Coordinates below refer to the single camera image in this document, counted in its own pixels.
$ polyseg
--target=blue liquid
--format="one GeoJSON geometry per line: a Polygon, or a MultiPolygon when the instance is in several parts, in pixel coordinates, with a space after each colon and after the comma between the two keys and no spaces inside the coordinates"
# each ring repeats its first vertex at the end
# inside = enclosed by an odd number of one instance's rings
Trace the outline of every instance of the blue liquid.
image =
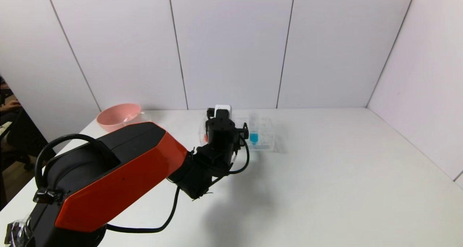
{"type": "Polygon", "coordinates": [[[259,134],[258,133],[251,133],[249,134],[249,140],[253,145],[256,145],[259,141],[259,134]]]}

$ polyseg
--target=white wall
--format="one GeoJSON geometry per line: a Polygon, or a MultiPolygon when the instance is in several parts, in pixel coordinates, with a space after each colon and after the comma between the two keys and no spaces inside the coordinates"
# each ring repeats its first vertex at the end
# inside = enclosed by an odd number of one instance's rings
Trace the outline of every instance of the white wall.
{"type": "Polygon", "coordinates": [[[292,0],[172,0],[190,109],[275,108],[292,0]]]}
{"type": "Polygon", "coordinates": [[[104,110],[186,109],[169,0],[52,0],[104,110]]]}
{"type": "Polygon", "coordinates": [[[99,113],[49,0],[0,0],[0,72],[48,141],[99,113]]]}
{"type": "Polygon", "coordinates": [[[413,0],[368,107],[452,179],[463,170],[463,0],[413,0]]]}
{"type": "Polygon", "coordinates": [[[410,0],[294,0],[278,107],[366,107],[410,0]]]}

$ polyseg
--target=person's hand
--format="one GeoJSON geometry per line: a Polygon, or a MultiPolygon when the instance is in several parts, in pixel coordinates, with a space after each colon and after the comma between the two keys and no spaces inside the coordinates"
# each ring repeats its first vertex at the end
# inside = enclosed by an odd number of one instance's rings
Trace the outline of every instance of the person's hand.
{"type": "Polygon", "coordinates": [[[10,110],[14,110],[20,107],[22,107],[21,103],[18,100],[14,100],[0,107],[0,111],[1,112],[10,111],[10,110]]]}

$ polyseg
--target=plastic bag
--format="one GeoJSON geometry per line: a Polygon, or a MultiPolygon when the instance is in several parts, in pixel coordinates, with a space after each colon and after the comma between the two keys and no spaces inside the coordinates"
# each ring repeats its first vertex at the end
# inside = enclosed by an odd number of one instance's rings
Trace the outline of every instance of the plastic bag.
{"type": "Polygon", "coordinates": [[[29,229],[30,215],[25,219],[16,220],[7,227],[5,237],[5,247],[25,247],[32,237],[32,231],[29,229]]]}

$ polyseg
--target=pink bowl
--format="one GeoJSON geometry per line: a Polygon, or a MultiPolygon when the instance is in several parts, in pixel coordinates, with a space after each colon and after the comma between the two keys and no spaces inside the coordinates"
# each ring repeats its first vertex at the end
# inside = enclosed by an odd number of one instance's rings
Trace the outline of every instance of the pink bowl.
{"type": "Polygon", "coordinates": [[[124,127],[124,122],[140,115],[142,108],[135,103],[124,103],[110,107],[98,114],[96,122],[107,132],[124,127]]]}

